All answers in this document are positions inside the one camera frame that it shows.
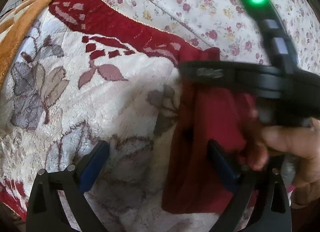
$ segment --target black device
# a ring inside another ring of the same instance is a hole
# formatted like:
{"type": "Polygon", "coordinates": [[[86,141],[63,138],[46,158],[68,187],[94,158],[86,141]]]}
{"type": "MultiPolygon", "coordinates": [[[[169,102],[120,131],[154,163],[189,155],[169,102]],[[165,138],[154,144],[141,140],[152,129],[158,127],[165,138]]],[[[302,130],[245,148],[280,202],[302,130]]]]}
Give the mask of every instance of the black device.
{"type": "Polygon", "coordinates": [[[32,186],[27,232],[76,232],[63,210],[58,190],[63,190],[82,232],[107,232],[84,197],[109,157],[109,145],[100,141],[80,162],[64,171],[48,173],[40,169],[32,186]]]}
{"type": "MultiPolygon", "coordinates": [[[[179,64],[188,81],[258,97],[265,124],[308,127],[310,117],[320,117],[320,77],[297,67],[297,53],[270,0],[240,0],[257,23],[271,66],[240,62],[193,61],[179,64]]],[[[210,232],[233,232],[254,190],[258,198],[242,232],[291,232],[291,212],[280,175],[284,156],[272,157],[263,172],[241,167],[211,140],[208,159],[225,188],[234,196],[210,232]]]]}

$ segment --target hand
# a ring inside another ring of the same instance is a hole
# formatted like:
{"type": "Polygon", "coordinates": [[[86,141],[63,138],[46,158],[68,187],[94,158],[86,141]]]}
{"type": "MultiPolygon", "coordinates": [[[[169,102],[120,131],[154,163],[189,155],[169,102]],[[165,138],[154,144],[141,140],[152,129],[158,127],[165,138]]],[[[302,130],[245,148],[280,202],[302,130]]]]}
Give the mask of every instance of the hand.
{"type": "Polygon", "coordinates": [[[260,170],[267,163],[274,149],[301,157],[296,176],[293,200],[298,205],[308,205],[320,197],[320,121],[311,119],[311,128],[263,127],[257,111],[251,112],[251,120],[244,125],[249,141],[247,164],[260,170]]]}

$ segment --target red cloth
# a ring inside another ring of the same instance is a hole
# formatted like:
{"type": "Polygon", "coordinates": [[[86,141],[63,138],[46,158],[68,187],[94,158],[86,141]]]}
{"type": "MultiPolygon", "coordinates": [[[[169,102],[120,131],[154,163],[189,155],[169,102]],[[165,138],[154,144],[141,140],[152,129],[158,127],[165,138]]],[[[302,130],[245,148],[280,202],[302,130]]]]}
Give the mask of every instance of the red cloth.
{"type": "MultiPolygon", "coordinates": [[[[219,49],[206,59],[219,59],[219,49]]],[[[215,139],[226,152],[239,152],[246,141],[240,124],[254,106],[252,96],[223,88],[183,83],[178,123],[172,139],[162,208],[170,213],[221,212],[232,194],[206,159],[215,139]]]]}

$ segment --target floral bedsheet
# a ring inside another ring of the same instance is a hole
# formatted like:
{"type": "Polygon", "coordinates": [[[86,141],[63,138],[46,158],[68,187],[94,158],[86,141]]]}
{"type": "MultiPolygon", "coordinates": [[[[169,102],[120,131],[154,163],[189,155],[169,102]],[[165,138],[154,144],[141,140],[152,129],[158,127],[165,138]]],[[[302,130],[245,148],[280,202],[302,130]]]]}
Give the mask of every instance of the floral bedsheet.
{"type": "MultiPolygon", "coordinates": [[[[319,73],[320,24],[307,1],[272,1],[300,67],[319,73]]],[[[1,91],[0,193],[16,203],[10,207],[25,218],[37,171],[63,170],[104,139],[110,160],[85,196],[109,231],[208,231],[217,214],[161,209],[181,92],[175,66],[180,51],[195,47],[219,47],[223,60],[268,64],[238,0],[54,0],[1,91]],[[141,34],[134,41],[119,26],[141,34]],[[140,41],[146,36],[152,41],[140,41]]]]}

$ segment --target fabric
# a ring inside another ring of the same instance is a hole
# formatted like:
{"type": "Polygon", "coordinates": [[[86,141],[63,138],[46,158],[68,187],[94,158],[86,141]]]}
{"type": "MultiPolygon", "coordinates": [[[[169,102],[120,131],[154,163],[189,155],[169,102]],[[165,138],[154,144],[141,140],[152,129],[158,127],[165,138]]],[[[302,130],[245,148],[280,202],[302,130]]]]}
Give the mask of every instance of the fabric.
{"type": "MultiPolygon", "coordinates": [[[[161,209],[182,91],[169,59],[179,61],[179,57],[171,46],[220,47],[222,60],[266,64],[258,30],[238,0],[213,0],[212,5],[208,0],[208,4],[205,0],[101,0],[101,8],[108,3],[119,12],[111,16],[124,16],[116,20],[115,28],[130,26],[129,18],[141,23],[139,33],[148,29],[153,34],[149,29],[156,28],[186,42],[165,42],[156,51],[162,57],[148,56],[151,50],[139,52],[141,47],[130,44],[135,40],[121,41],[127,33],[132,35],[130,28],[111,41],[114,37],[103,30],[109,14],[95,13],[82,23],[91,1],[78,1],[75,7],[73,0],[54,1],[50,11],[46,8],[39,14],[16,53],[0,94],[0,200],[25,215],[40,168],[63,170],[89,152],[97,139],[104,139],[111,145],[111,157],[85,197],[109,231],[208,231],[218,213],[172,215],[161,209]],[[166,2],[163,7],[160,1],[166,2]],[[183,10],[185,3],[189,12],[183,10]],[[85,13],[76,13],[81,8],[85,13]]],[[[298,48],[300,67],[318,73],[319,23],[308,3],[273,1],[298,48]]],[[[77,228],[64,195],[60,197],[72,227],[77,228]]],[[[237,229],[245,226],[251,211],[237,229]]]]}
{"type": "MultiPolygon", "coordinates": [[[[104,0],[144,24],[182,37],[222,60],[268,64],[256,24],[239,0],[104,0]]],[[[307,0],[271,0],[296,46],[299,66],[319,73],[320,24],[307,0]]]]}
{"type": "Polygon", "coordinates": [[[225,190],[207,161],[207,144],[214,139],[227,153],[241,152],[246,144],[241,123],[253,107],[249,95],[184,84],[163,193],[164,210],[174,214],[224,211],[232,193],[225,190]]]}
{"type": "Polygon", "coordinates": [[[0,18],[3,17],[7,12],[19,6],[22,3],[22,0],[8,0],[4,5],[4,8],[0,12],[0,18]]]}
{"type": "Polygon", "coordinates": [[[0,22],[0,88],[25,34],[51,1],[25,0],[0,22]]]}

